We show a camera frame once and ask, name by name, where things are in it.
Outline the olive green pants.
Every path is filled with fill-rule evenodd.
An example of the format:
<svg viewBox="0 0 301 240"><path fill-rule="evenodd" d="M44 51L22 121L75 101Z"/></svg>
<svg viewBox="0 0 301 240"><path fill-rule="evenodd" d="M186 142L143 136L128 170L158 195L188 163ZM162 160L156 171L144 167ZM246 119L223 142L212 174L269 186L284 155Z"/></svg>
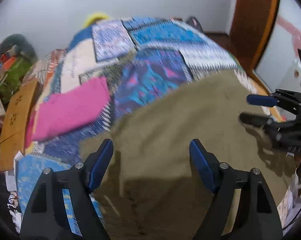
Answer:
<svg viewBox="0 0 301 240"><path fill-rule="evenodd" d="M240 123L248 105L245 77L223 70L183 84L161 99L120 117L108 132L80 142L86 159L105 139L114 154L94 191L111 239L192 239L212 201L190 154L198 139L220 162L258 168L276 204L295 172L295 161L272 149L262 131Z"/></svg>

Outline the pink folded cloth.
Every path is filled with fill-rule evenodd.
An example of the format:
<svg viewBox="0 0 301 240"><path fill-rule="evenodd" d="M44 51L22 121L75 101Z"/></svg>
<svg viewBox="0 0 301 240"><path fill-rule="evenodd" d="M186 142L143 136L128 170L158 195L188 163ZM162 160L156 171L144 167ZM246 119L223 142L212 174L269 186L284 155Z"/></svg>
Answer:
<svg viewBox="0 0 301 240"><path fill-rule="evenodd" d="M56 136L92 124L109 102L106 77L94 77L65 94L52 94L32 109L25 134L25 148L33 141Z"/></svg>

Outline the wooden lap tray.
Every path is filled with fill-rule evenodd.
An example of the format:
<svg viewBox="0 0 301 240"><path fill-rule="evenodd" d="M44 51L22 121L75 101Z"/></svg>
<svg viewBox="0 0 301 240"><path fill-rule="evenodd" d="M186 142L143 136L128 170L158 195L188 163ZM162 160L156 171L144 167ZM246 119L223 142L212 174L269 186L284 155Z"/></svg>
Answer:
<svg viewBox="0 0 301 240"><path fill-rule="evenodd" d="M25 132L32 108L38 79L21 86L9 102L0 137L0 170L13 169L14 157L25 148Z"/></svg>

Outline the grey backpack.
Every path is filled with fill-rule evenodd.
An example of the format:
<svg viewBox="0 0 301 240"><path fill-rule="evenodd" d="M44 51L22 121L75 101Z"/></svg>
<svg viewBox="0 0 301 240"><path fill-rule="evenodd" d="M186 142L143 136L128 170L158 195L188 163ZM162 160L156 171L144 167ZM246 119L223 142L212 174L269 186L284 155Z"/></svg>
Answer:
<svg viewBox="0 0 301 240"><path fill-rule="evenodd" d="M197 29L197 31L201 32L201 33L204 33L203 29L202 29L202 26L200 24L200 22L197 20L196 17L194 16L191 16L189 17L187 20L186 20L186 23L188 25L190 25L191 27Z"/></svg>

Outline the blue patchwork bed cover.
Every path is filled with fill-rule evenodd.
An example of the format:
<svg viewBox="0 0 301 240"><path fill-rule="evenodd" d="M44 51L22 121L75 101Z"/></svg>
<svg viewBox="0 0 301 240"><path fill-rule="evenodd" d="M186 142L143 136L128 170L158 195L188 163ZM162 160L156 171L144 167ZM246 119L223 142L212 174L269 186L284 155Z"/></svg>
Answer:
<svg viewBox="0 0 301 240"><path fill-rule="evenodd" d="M86 185L80 142L108 132L125 114L223 70L240 72L223 48L176 20L137 18L95 23L77 33L36 106L94 77L106 77L109 102L89 125L47 141L18 162L24 211L21 239L111 239Z"/></svg>

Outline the yellow pillow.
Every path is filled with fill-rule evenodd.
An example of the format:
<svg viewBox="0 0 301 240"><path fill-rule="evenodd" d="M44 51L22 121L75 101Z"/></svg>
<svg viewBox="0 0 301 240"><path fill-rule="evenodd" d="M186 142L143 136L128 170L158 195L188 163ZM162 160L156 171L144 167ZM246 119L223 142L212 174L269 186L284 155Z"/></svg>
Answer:
<svg viewBox="0 0 301 240"><path fill-rule="evenodd" d="M94 12L93 14L90 14L89 16L87 16L87 18L85 19L85 21L83 23L83 28L87 28L87 27L91 26L92 24L95 24L96 22L107 20L109 18L110 17L104 13Z"/></svg>

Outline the brown wooden door frame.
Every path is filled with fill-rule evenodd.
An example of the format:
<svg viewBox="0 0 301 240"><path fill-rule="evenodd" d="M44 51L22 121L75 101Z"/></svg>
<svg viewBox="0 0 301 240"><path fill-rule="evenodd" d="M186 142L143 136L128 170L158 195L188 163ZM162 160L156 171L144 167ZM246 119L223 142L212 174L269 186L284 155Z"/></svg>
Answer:
<svg viewBox="0 0 301 240"><path fill-rule="evenodd" d="M248 73L262 56L272 31L279 0L237 0L230 31L235 56Z"/></svg>

